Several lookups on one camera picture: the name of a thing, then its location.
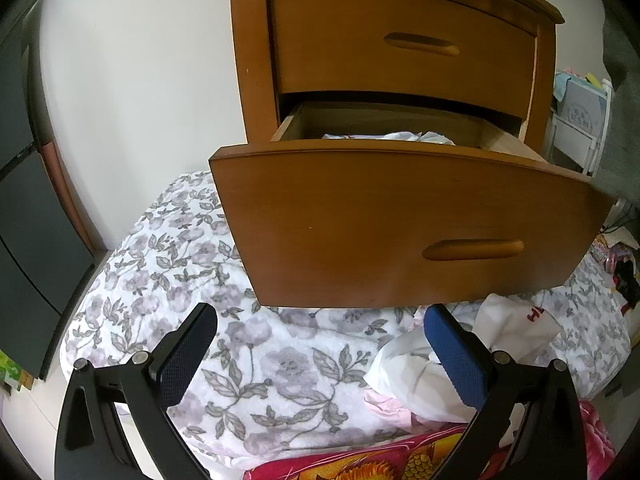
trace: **pink cloth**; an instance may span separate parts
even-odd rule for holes
[[[364,390],[366,406],[390,426],[401,428],[411,434],[424,434],[431,431],[441,431],[452,426],[450,422],[433,422],[425,420],[405,408],[398,399],[385,397],[374,390]]]
[[[616,452],[593,404],[581,400],[580,414],[587,447],[587,479],[598,480],[613,462]]]

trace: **open drawer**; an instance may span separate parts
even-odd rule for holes
[[[319,138],[393,131],[434,131],[458,145]],[[302,105],[274,140],[220,148],[209,161],[268,306],[410,306],[561,285],[612,202],[458,114]]]

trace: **floral blanket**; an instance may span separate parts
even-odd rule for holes
[[[608,289],[580,276],[557,296],[546,292],[563,326],[550,352],[568,360],[577,384],[593,387],[622,366],[628,335],[606,305]],[[412,328],[416,308],[260,305],[208,172],[178,177],[109,257],[61,346],[66,377],[79,357],[99,367],[152,350],[201,301],[217,310],[218,333],[184,399],[168,410],[196,456],[249,469],[405,435],[366,408],[362,377],[382,345]],[[461,304],[455,316],[465,320],[473,309]]]

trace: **silver bolt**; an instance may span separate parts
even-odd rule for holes
[[[146,350],[139,350],[138,352],[133,354],[133,357],[131,358],[133,364],[135,365],[144,364],[146,363],[147,359],[149,359],[149,352],[147,352]]]
[[[554,359],[554,368],[559,372],[566,371],[566,363],[561,359]]]
[[[503,352],[502,350],[498,350],[494,352],[494,361],[499,365],[509,364],[511,361],[511,356],[507,354],[507,352]]]
[[[79,372],[80,370],[86,368],[88,364],[89,361],[87,361],[84,357],[76,359],[76,362],[74,363],[74,370]]]

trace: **wooden dresser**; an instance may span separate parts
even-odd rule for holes
[[[231,0],[248,144],[210,160],[258,300],[406,306],[559,285],[611,200],[536,153],[544,0]],[[455,146],[325,140],[433,131]]]

